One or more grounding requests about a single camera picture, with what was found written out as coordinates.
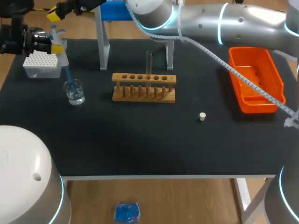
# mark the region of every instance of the black table mat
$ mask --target black table mat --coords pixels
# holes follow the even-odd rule
[[[49,148],[61,175],[270,175],[295,149],[298,133],[287,115],[245,116],[228,75],[190,44],[175,43],[174,70],[165,47],[149,40],[111,40],[108,71],[100,71],[96,40],[68,40],[73,78],[85,102],[71,106],[66,80],[29,79],[17,56],[0,91],[0,125],[23,127]],[[228,61],[228,48],[206,44]],[[144,73],[153,51],[153,74],[177,75],[175,104],[113,102],[113,72]],[[296,109],[296,81],[286,60],[272,54]],[[203,123],[198,114],[205,112]]]

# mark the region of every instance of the white cylindrical base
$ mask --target white cylindrical base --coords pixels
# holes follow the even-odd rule
[[[45,144],[33,133],[0,126],[0,223],[68,224],[71,204]]]

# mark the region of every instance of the table leg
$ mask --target table leg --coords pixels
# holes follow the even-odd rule
[[[68,180],[66,178],[62,177],[62,181],[64,183],[64,187],[66,188]]]
[[[246,179],[237,178],[234,181],[242,213],[242,224],[253,224],[264,212],[264,196],[272,179],[266,181],[252,201],[249,196]]]

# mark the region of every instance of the orange basket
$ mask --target orange basket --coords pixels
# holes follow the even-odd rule
[[[229,49],[229,65],[255,85],[285,103],[284,83],[266,49],[239,47]],[[278,107],[229,72],[235,94],[244,113],[274,113]]]

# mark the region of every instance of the white bottle cap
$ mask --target white bottle cap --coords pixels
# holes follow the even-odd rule
[[[199,119],[200,119],[201,121],[204,121],[205,118],[206,118],[206,114],[205,114],[205,113],[200,113],[200,114],[199,114]]]

